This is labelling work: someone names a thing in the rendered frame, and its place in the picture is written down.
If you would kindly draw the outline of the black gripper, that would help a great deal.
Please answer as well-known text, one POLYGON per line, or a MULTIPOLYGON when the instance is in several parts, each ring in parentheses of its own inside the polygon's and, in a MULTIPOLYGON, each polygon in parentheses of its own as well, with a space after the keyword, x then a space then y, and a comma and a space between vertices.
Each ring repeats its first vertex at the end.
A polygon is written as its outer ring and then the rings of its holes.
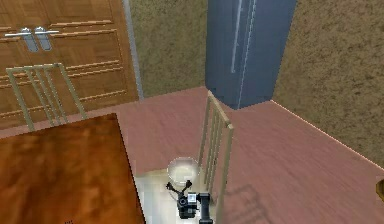
POLYGON ((188 188, 191 188, 191 186, 192 186, 192 182, 190 180, 187 180, 184 188, 182 189, 182 196, 181 196, 181 192, 176 190, 173 187, 173 185, 171 184, 171 182, 168 182, 166 184, 166 189, 176 193, 178 196, 177 208, 178 208, 178 212, 179 212, 179 217, 181 219, 188 219, 189 218, 188 201, 187 201, 187 197, 185 196, 185 191, 188 188))

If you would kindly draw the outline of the clear glass bowl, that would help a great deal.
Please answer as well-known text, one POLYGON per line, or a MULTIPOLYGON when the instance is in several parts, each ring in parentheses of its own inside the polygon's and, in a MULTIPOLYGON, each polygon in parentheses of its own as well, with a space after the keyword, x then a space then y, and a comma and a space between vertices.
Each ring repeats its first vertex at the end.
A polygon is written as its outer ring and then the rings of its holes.
POLYGON ((193 184, 199 182, 200 168, 194 158, 178 157, 169 163, 167 174, 172 184, 184 186, 188 180, 193 184))

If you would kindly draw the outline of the beige slat-back chair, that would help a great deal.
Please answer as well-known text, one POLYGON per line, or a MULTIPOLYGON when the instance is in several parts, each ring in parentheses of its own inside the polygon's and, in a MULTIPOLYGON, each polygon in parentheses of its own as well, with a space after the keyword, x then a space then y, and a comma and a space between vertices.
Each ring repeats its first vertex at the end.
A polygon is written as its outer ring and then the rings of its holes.
POLYGON ((66 86, 68 87, 68 90, 72 96, 72 99, 81 115, 81 118, 87 118, 85 109, 76 93, 73 83, 67 74, 65 66, 62 63, 7 68, 6 73, 8 75, 8 79, 16 96, 17 102, 21 108, 27 127, 30 131, 35 130, 34 122, 20 90, 19 84, 17 83, 16 73, 24 73, 27 76, 29 84, 32 85, 50 126, 55 127, 62 124, 67 124, 68 118, 59 97, 58 91, 53 83, 53 78, 50 75, 50 71, 54 68, 59 69, 60 74, 63 77, 64 82, 66 83, 66 86))
MULTIPOLYGON (((213 219, 213 224, 223 224, 224 221, 224 195, 233 133, 234 126, 230 119, 216 97, 209 92, 201 142, 197 156, 194 158, 200 168, 200 178, 199 182, 192 183, 191 188, 188 188, 185 193, 210 194, 210 217, 213 219)), ((198 224, 199 211, 194 218, 179 218, 177 194, 166 189, 166 184, 170 182, 167 174, 168 165, 134 177, 145 224, 198 224)), ((172 185, 178 191, 185 186, 172 185)))

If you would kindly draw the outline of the brown wooden table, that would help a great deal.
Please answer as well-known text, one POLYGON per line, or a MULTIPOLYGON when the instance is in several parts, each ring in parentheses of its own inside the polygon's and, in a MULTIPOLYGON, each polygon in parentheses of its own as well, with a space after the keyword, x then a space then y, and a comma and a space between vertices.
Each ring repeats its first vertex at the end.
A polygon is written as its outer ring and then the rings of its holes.
POLYGON ((146 224, 117 116, 0 139, 0 224, 146 224))

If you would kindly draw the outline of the blue fridge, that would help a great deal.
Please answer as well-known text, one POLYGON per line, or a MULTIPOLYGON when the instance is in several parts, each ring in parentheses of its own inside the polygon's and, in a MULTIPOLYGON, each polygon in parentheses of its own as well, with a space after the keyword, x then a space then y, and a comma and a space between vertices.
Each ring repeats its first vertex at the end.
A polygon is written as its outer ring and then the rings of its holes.
POLYGON ((272 99, 297 0, 208 0, 205 86, 241 109, 272 99))

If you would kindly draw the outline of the brown wooden double door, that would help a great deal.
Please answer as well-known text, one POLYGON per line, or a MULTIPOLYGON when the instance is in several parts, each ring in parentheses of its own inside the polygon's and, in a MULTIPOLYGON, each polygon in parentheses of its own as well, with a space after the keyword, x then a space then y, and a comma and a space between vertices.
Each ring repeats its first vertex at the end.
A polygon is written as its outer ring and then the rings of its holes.
POLYGON ((123 0, 0 0, 0 130, 25 123, 7 68, 62 63, 87 111, 139 99, 123 0), (56 30, 44 51, 21 37, 27 27, 56 30))

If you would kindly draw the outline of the brown rounded object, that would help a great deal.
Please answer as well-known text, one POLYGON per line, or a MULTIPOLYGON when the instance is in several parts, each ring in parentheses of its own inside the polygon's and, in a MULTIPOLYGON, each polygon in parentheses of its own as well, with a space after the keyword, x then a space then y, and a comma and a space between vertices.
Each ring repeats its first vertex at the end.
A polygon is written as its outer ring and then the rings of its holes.
POLYGON ((379 180, 376 183, 376 194, 379 196, 379 198, 384 202, 384 179, 379 180))

